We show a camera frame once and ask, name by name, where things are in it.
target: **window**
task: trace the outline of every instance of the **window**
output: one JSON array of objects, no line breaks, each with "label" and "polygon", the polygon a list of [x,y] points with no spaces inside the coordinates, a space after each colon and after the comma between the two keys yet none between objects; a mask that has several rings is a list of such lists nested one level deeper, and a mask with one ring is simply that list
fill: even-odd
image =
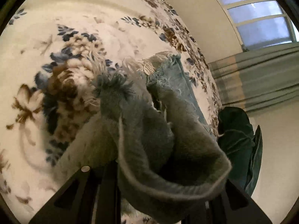
[{"label": "window", "polygon": [[244,50],[299,41],[299,32],[275,0],[218,0]]}]

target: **wall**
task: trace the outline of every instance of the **wall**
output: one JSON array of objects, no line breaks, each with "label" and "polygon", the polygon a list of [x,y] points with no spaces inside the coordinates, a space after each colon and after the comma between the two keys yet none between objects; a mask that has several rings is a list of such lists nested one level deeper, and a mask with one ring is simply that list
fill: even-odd
[{"label": "wall", "polygon": [[210,63],[242,52],[237,35],[217,0],[166,0],[177,11]]},{"label": "wall", "polygon": [[254,201],[279,224],[299,195],[299,99],[252,114],[261,126],[263,156]]}]

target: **floral bedspread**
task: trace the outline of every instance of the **floral bedspread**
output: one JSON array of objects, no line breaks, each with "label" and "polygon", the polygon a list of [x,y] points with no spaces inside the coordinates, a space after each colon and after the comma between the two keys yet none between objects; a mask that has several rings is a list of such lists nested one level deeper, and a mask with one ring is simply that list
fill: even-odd
[{"label": "floral bedspread", "polygon": [[[130,60],[150,74],[147,58],[181,54],[199,107],[217,128],[215,82],[165,0],[26,0],[0,45],[0,192],[21,223],[81,166],[109,158],[92,96],[96,63],[113,72]],[[140,218],[131,221],[151,221]]]}]

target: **curtain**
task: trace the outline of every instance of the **curtain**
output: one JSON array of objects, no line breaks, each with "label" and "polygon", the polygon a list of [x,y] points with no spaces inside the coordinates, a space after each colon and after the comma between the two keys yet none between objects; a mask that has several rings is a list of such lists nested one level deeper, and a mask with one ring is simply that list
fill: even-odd
[{"label": "curtain", "polygon": [[299,95],[299,43],[239,53],[209,64],[223,106],[253,111]]}]

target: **metal rivet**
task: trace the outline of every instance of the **metal rivet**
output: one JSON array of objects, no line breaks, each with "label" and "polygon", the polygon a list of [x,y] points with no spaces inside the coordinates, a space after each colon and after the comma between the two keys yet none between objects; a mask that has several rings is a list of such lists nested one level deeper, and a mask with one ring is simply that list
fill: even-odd
[{"label": "metal rivet", "polygon": [[90,170],[90,167],[89,166],[83,166],[82,168],[81,168],[81,171],[82,172],[84,172],[84,173],[86,173],[86,172],[88,172]]}]

